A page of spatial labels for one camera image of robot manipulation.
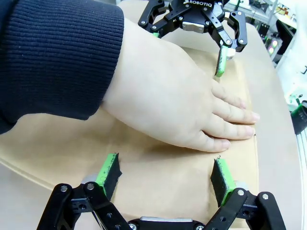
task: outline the human hand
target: human hand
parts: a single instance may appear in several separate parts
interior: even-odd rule
[[[124,36],[112,82],[102,107],[118,120],[163,142],[220,152],[227,139],[248,139],[259,116],[225,92],[170,42],[125,19]]]

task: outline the bolt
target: bolt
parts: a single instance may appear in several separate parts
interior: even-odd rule
[[[267,200],[267,199],[269,199],[269,196],[268,196],[267,194],[263,194],[263,195],[262,195],[262,198],[265,199],[265,200]]]
[[[137,229],[135,224],[129,224],[129,226],[130,226],[130,228],[131,228],[132,230],[136,230],[136,229]]]
[[[68,187],[66,186],[66,185],[63,185],[62,187],[61,187],[61,192],[66,192],[67,191],[67,189],[68,189]]]
[[[88,190],[93,190],[94,189],[94,185],[93,184],[88,184],[87,185],[87,189]]]
[[[238,191],[238,194],[239,194],[240,196],[243,196],[243,195],[244,195],[243,190],[239,190],[239,191]]]
[[[199,226],[196,227],[195,230],[203,230],[203,226],[202,226],[202,225],[199,225]]]

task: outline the navy blue sleeve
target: navy blue sleeve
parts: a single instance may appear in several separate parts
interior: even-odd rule
[[[19,0],[0,37],[0,133],[25,114],[86,120],[118,61],[121,9],[93,0]]]

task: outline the fingernail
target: fingernail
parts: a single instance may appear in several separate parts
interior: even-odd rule
[[[241,101],[241,108],[246,109],[246,103],[244,101]]]
[[[246,126],[246,135],[248,137],[251,137],[255,134],[255,129],[250,127],[250,126]]]
[[[259,119],[260,119],[259,114],[252,112],[252,116],[253,116],[253,121],[254,122],[259,121]]]
[[[230,141],[229,140],[223,140],[223,149],[226,150],[230,147]]]

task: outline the black container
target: black container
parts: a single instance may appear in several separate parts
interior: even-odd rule
[[[303,101],[297,109],[291,113],[294,132],[300,134],[307,127],[307,101]]]

